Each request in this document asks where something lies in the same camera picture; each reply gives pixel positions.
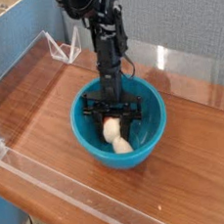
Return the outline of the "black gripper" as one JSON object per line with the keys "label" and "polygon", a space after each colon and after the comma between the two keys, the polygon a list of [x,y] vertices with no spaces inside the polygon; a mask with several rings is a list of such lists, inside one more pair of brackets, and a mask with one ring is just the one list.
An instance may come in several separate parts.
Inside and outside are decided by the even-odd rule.
{"label": "black gripper", "polygon": [[142,98],[124,90],[122,81],[126,79],[126,76],[120,68],[120,63],[108,68],[97,66],[97,69],[100,73],[99,88],[82,93],[82,113],[94,117],[99,139],[103,143],[106,141],[103,120],[105,117],[119,118],[120,135],[128,141],[131,120],[139,120],[142,117]]}

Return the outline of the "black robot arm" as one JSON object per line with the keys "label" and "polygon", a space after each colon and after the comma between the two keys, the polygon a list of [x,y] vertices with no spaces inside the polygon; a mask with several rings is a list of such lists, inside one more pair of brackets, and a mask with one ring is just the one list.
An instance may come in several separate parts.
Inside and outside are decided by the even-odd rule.
{"label": "black robot arm", "polygon": [[97,53],[99,71],[98,91],[85,92],[83,99],[85,114],[93,116],[99,136],[104,136],[106,117],[120,120],[120,135],[128,139],[130,124],[139,120],[142,111],[133,104],[141,104],[141,98],[127,93],[122,88],[122,59],[126,59],[127,35],[124,31],[122,8],[118,0],[56,0],[68,16],[80,20],[90,30],[94,52]]}

